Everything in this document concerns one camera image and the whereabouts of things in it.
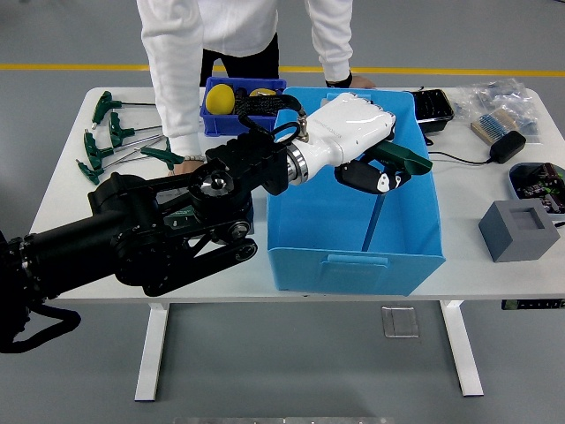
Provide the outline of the person's right hand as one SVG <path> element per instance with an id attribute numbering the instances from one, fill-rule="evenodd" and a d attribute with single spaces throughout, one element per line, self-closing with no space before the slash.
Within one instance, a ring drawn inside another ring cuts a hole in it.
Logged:
<path id="1" fill-rule="evenodd" d="M 180 164 L 176 164 L 173 170 L 169 172 L 170 176 L 178 176 L 183 174 L 189 174 L 195 172 L 200 166 L 202 166 L 205 161 L 200 160 L 184 160 Z"/>

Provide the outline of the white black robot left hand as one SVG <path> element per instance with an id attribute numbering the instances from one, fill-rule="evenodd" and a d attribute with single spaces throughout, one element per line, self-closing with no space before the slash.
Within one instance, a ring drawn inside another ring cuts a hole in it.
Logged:
<path id="1" fill-rule="evenodd" d="M 369 152 L 392 144 L 396 116 L 353 93 L 341 93 L 311 115 L 300 111 L 298 135 L 288 137 L 288 180 L 300 185 L 325 166 L 335 179 L 364 193 L 385 194 L 411 179 L 403 161 Z"/>

